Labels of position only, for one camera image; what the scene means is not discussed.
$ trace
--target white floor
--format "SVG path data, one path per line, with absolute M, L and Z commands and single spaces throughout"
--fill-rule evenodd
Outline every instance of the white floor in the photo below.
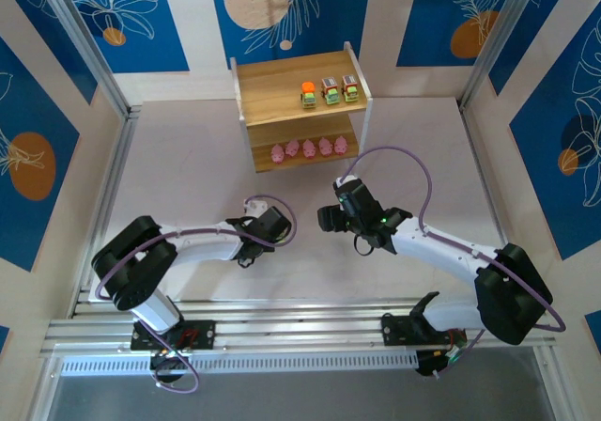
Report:
M 362 116 L 354 127 L 361 131 Z M 430 168 L 434 196 L 426 222 L 466 239 L 500 245 L 454 99 L 377 99 L 367 146 L 410 148 Z M 117 193 L 106 241 L 135 217 L 161 225 L 210 225 L 242 215 L 242 200 L 268 193 L 299 217 L 290 245 L 249 269 L 206 262 L 171 270 L 161 288 L 174 300 L 422 297 L 468 288 L 410 257 L 376 251 L 360 257 L 350 233 L 323 233 L 316 211 L 336 203 L 331 187 L 349 161 L 256 174 L 243 149 L 234 101 L 145 103 Z M 359 175 L 384 208 L 417 214 L 425 178 L 391 151 L 364 158 Z

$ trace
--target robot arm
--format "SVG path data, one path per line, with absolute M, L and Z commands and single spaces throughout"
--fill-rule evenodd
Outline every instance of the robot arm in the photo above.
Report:
M 437 301 L 438 293 L 426 295 L 403 327 L 405 334 L 408 331 L 420 333 L 418 336 L 423 342 L 419 344 L 439 339 L 437 333 L 466 328 L 487 329 L 509 344 L 522 342 L 545 308 L 517 282 L 490 264 L 490 259 L 505 265 L 547 302 L 552 302 L 547 286 L 520 247 L 507 244 L 497 250 L 429 226 L 422 227 L 407 211 L 384 210 L 362 181 L 353 176 L 337 180 L 334 191 L 340 205 L 319 210 L 322 230 L 350 231 L 356 235 L 355 248 L 357 239 L 362 238 L 372 247 L 369 253 L 382 248 L 395 255 L 416 257 L 451 273 L 474 289 L 472 298 L 467 301 Z
M 243 217 L 197 228 L 198 234 L 185 242 L 174 228 L 161 232 L 161 227 L 150 216 L 141 216 L 96 254 L 92 266 L 102 280 L 136 247 L 159 236 L 174 238 L 175 243 L 161 239 L 144 253 L 136 254 L 104 286 L 118 310 L 130 310 L 154 331 L 165 334 L 183 321 L 174 303 L 158 290 L 169 269 L 186 262 L 215 259 L 236 260 L 247 268 L 263 253 L 274 251 L 273 247 L 248 236 L 264 243 L 276 243 L 291 227 L 277 208 L 258 200 L 246 204 Z

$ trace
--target pink toy pig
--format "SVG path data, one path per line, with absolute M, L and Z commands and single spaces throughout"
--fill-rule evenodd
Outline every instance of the pink toy pig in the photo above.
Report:
M 299 141 L 297 141 L 296 139 L 292 139 L 285 146 L 285 154 L 292 158 L 293 156 L 296 156 L 296 154 L 299 152 L 299 147 Z
M 343 136 L 338 136 L 338 139 L 334 142 L 334 151 L 339 155 L 347 153 L 348 144 L 347 140 Z
M 331 152 L 332 152 L 331 142 L 328 139 L 326 139 L 325 137 L 322 137 L 319 140 L 319 151 L 321 152 L 321 154 L 323 156 L 331 155 Z
M 284 149 L 279 144 L 271 149 L 271 160 L 276 164 L 281 164 L 284 160 Z
M 302 144 L 302 154 L 309 160 L 316 156 L 316 146 L 309 139 Z

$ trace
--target ventilation grille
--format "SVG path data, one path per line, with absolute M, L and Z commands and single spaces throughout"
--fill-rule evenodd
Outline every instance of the ventilation grille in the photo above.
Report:
M 63 363 L 62 376 L 127 376 L 149 372 L 149 357 L 73 357 Z M 203 373 L 294 372 L 361 369 L 414 369 L 415 351 L 227 354 L 192 358 Z M 174 369 L 182 372 L 183 365 Z

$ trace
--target toy truck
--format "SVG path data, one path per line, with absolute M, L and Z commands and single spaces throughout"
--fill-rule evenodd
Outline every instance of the toy truck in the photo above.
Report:
M 342 77 L 342 93 L 345 95 L 345 101 L 357 101 L 359 92 L 357 92 L 357 79 L 355 75 L 345 75 Z
M 326 99 L 327 104 L 336 104 L 340 101 L 338 85 L 334 77 L 329 76 L 321 80 L 321 96 Z
M 316 107 L 316 85 L 310 81 L 305 81 L 302 84 L 302 92 L 300 94 L 300 101 L 302 101 L 303 108 L 315 108 Z

